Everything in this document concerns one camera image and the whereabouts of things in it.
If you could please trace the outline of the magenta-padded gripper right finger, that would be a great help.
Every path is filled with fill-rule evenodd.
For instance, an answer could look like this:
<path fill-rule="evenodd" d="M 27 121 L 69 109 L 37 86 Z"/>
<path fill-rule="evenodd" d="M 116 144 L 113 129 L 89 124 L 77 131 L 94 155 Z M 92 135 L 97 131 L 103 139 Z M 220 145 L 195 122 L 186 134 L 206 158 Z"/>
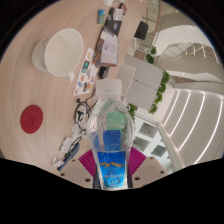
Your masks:
<path fill-rule="evenodd" d="M 159 161 L 131 148 L 128 165 L 128 187 L 140 188 L 168 175 Z"/>

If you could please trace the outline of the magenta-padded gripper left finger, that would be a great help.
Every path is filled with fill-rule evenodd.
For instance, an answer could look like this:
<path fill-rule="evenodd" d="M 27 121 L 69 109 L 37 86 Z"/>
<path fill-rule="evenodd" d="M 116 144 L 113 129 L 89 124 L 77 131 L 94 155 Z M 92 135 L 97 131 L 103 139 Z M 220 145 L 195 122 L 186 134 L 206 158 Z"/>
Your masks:
<path fill-rule="evenodd" d="M 92 151 L 88 150 L 79 158 L 72 159 L 60 171 L 60 176 L 83 188 L 97 189 L 99 178 Z"/>

